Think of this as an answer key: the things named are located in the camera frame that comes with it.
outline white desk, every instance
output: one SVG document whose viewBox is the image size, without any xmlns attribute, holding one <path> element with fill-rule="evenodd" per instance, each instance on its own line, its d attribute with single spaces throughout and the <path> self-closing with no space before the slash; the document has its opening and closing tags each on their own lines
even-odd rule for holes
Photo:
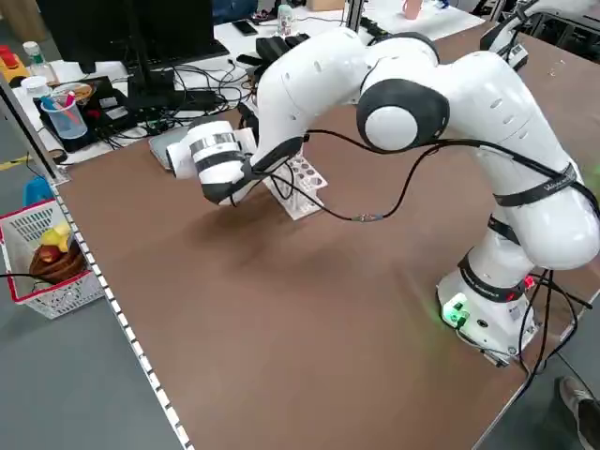
<svg viewBox="0 0 600 450">
<path fill-rule="evenodd" d="M 483 22 L 482 19 L 454 7 L 439 9 L 435 4 L 430 3 L 428 0 L 426 0 L 426 3 L 423 5 L 419 17 L 414 21 L 406 20 L 402 15 L 401 10 L 401 0 L 371 0 L 365 6 L 364 15 L 369 17 L 372 21 L 377 22 L 381 28 L 390 33 L 416 31 L 432 40 L 445 38 Z M 310 36 L 316 36 L 333 27 L 340 26 L 340 21 L 342 21 L 344 15 L 344 12 L 341 10 L 311 12 L 304 7 L 299 7 L 294 11 L 297 20 L 295 31 L 307 33 Z M 230 54 L 190 64 L 198 68 L 218 70 L 211 74 L 217 79 L 224 77 L 225 74 L 232 69 L 232 65 L 228 60 L 235 60 L 241 53 L 254 53 L 256 38 L 268 38 L 273 36 L 277 29 L 277 21 L 265 22 L 256 28 L 259 31 L 258 35 L 253 37 L 243 37 L 230 23 L 216 26 L 215 38 L 227 47 Z M 359 36 L 365 42 L 368 42 L 371 39 L 371 36 L 364 29 L 360 30 Z M 62 83 L 77 81 L 85 77 L 77 63 L 55 61 L 52 62 L 52 66 L 56 70 L 56 74 Z M 186 88 L 188 89 L 208 87 L 206 79 L 201 75 L 189 72 L 178 73 L 182 76 Z M 237 79 L 243 74 L 244 69 L 238 65 L 231 76 L 234 77 L 233 79 Z M 90 75 L 89 78 L 94 78 L 96 76 L 108 76 L 111 81 L 123 80 L 126 78 L 127 72 L 125 68 L 117 62 L 97 63 L 97 72 Z M 113 85 L 124 94 L 127 94 L 127 82 L 114 82 Z M 235 100 L 237 93 L 233 90 L 230 90 L 230 92 L 227 91 L 228 90 L 223 91 L 225 97 Z M 39 136 L 44 145 L 46 145 L 46 148 L 49 150 L 60 148 L 60 143 L 52 134 L 50 134 L 50 132 L 48 132 L 48 130 L 43 128 L 39 119 L 38 110 L 35 108 L 33 101 L 24 93 L 23 89 L 15 89 L 15 95 L 22 103 L 34 128 L 40 130 Z M 190 114 L 190 112 L 182 112 L 177 116 L 183 117 L 186 114 Z M 143 136 L 143 132 L 139 128 L 127 131 L 125 134 L 128 136 Z M 115 140 L 123 145 L 133 143 L 131 140 Z M 69 154 L 66 162 L 72 164 L 85 161 L 109 153 L 112 150 L 113 149 L 104 142 L 96 143 L 76 153 Z"/>
</svg>

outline desk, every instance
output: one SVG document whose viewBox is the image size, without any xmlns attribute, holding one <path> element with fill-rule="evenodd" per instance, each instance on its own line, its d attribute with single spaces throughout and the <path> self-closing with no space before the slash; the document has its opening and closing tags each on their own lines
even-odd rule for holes
<svg viewBox="0 0 600 450">
<path fill-rule="evenodd" d="M 485 29 L 443 39 L 442 59 L 476 48 Z M 597 67 L 525 44 L 523 78 L 591 167 L 600 94 L 585 86 Z M 566 69 L 550 76 L 561 60 L 568 78 Z M 316 126 L 358 137 L 352 107 Z M 305 155 L 330 182 L 323 200 L 356 214 L 387 209 L 418 152 L 378 157 L 314 136 Z M 195 448 L 466 449 L 523 375 L 492 366 L 438 316 L 435 284 L 483 236 L 493 199 L 465 150 L 424 166 L 401 211 L 372 224 L 325 214 L 292 222 L 262 187 L 236 209 L 216 207 L 197 182 L 162 171 L 145 142 L 74 167 L 59 202 L 173 426 Z M 594 261 L 560 282 L 590 298 L 599 274 Z M 564 329 L 562 312 L 552 335 Z"/>
<path fill-rule="evenodd" d="M 343 16 L 343 11 L 325 11 L 312 12 L 305 7 L 299 7 L 295 10 L 296 19 L 298 20 L 296 28 L 299 32 L 308 33 L 311 36 L 316 36 L 332 27 L 339 26 Z M 444 38 L 453 35 L 459 31 L 476 26 L 482 22 L 481 19 L 472 16 L 469 13 L 461 11 L 453 7 L 447 9 L 438 9 L 433 4 L 425 4 L 423 11 L 415 21 L 404 19 L 401 11 L 401 2 L 397 0 L 371 0 L 366 6 L 365 14 L 370 19 L 378 22 L 380 26 L 389 32 L 396 33 L 399 31 L 418 31 L 431 39 Z M 243 37 L 230 23 L 224 23 L 215 27 L 215 38 L 220 40 L 227 49 L 230 55 L 202 60 L 195 63 L 190 63 L 193 66 L 203 69 L 218 70 L 219 72 L 212 73 L 216 78 L 223 77 L 232 69 L 228 59 L 235 59 L 241 53 L 255 53 L 256 38 L 267 38 L 273 36 L 277 29 L 277 21 L 266 22 L 257 27 L 259 34 L 253 37 Z M 365 30 L 361 29 L 361 38 L 368 42 L 370 36 Z M 63 83 L 80 80 L 84 77 L 79 64 L 69 63 L 65 61 L 52 62 L 52 66 L 56 70 L 59 80 Z M 206 79 L 201 75 L 193 75 L 186 72 L 180 72 L 183 77 L 186 88 L 202 88 L 208 87 Z M 239 78 L 244 74 L 242 66 L 232 72 L 232 77 Z M 108 76 L 110 80 L 124 80 L 127 77 L 127 72 L 120 63 L 103 62 L 97 64 L 97 72 L 90 75 L 90 78 L 96 76 Z M 127 94 L 127 82 L 114 82 L 114 87 Z M 41 130 L 39 136 L 48 149 L 60 148 L 61 145 L 56 141 L 50 132 L 42 129 L 43 125 L 39 119 L 39 113 L 30 98 L 27 97 L 24 90 L 21 88 L 15 89 L 15 95 L 20 100 L 29 120 L 34 125 L 35 129 Z M 230 91 L 230 99 L 235 99 L 233 91 Z M 128 136 L 143 136 L 139 130 L 131 130 L 127 132 Z M 119 141 L 121 144 L 129 144 L 130 141 Z M 82 162 L 90 158 L 95 158 L 111 152 L 111 147 L 100 142 L 91 145 L 79 152 L 70 154 L 66 163 L 73 164 Z"/>
</svg>

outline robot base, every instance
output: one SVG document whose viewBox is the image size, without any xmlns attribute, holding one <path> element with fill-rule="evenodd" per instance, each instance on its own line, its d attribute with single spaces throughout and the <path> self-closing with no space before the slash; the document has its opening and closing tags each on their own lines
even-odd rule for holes
<svg viewBox="0 0 600 450">
<path fill-rule="evenodd" d="M 474 347 L 484 350 L 493 362 L 508 365 L 518 356 L 518 336 L 529 301 L 525 295 L 508 303 L 495 303 L 475 293 L 458 270 L 444 277 L 438 286 L 442 319 Z M 538 330 L 533 310 L 525 319 L 523 349 Z"/>
</svg>

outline person's foot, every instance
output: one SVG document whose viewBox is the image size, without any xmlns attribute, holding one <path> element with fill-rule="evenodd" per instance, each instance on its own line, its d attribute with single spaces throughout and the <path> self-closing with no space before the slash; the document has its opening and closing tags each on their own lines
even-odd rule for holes
<svg viewBox="0 0 600 450">
<path fill-rule="evenodd" d="M 600 450 L 600 405 L 575 378 L 561 378 L 559 391 L 565 406 L 575 417 L 577 434 L 583 448 Z"/>
</svg>

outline red button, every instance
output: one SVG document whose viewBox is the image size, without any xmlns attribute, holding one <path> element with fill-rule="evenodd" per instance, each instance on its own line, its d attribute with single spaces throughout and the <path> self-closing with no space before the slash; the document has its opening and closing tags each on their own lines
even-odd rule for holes
<svg viewBox="0 0 600 450">
<path fill-rule="evenodd" d="M 525 288 L 527 290 L 531 289 L 533 286 L 535 286 L 535 280 L 533 279 L 533 277 L 528 276 L 525 277 L 525 279 L 523 279 L 523 281 L 525 282 Z"/>
<path fill-rule="evenodd" d="M 4 64 L 7 65 L 7 68 L 17 68 L 19 66 L 17 58 L 15 58 L 13 53 L 0 53 L 0 58 L 2 58 Z"/>
</svg>

